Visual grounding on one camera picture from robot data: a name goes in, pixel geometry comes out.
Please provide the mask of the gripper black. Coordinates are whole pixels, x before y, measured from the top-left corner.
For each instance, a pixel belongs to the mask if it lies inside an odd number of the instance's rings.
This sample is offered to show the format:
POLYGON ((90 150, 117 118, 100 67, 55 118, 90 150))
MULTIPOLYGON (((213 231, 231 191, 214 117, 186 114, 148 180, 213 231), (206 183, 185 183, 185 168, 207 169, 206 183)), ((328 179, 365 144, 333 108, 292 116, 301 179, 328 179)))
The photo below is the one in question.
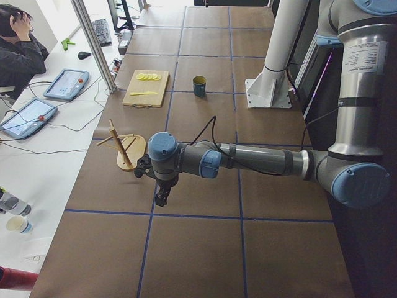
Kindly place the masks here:
POLYGON ((171 193, 171 188, 174 187, 178 178, 172 178, 170 180, 157 179, 157 185, 159 186, 159 192, 156 193, 154 199, 155 204, 160 207, 164 207, 167 204, 167 199, 171 193))

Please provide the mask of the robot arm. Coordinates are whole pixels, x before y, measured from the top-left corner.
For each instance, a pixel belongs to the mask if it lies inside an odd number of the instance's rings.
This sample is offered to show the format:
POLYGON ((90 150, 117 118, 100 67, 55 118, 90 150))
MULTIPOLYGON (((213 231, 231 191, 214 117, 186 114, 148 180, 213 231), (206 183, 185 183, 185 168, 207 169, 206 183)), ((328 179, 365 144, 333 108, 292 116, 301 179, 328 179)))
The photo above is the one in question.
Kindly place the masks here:
POLYGON ((215 178, 221 167, 297 175, 317 182, 348 207, 380 202, 388 194, 390 175, 379 164, 383 153, 375 141, 377 107, 395 33, 395 1, 321 1, 316 41, 343 48, 334 144, 325 151, 294 152, 215 141, 186 144, 170 133, 156 133, 136 169, 156 180, 156 205, 166 205, 180 173, 215 178))

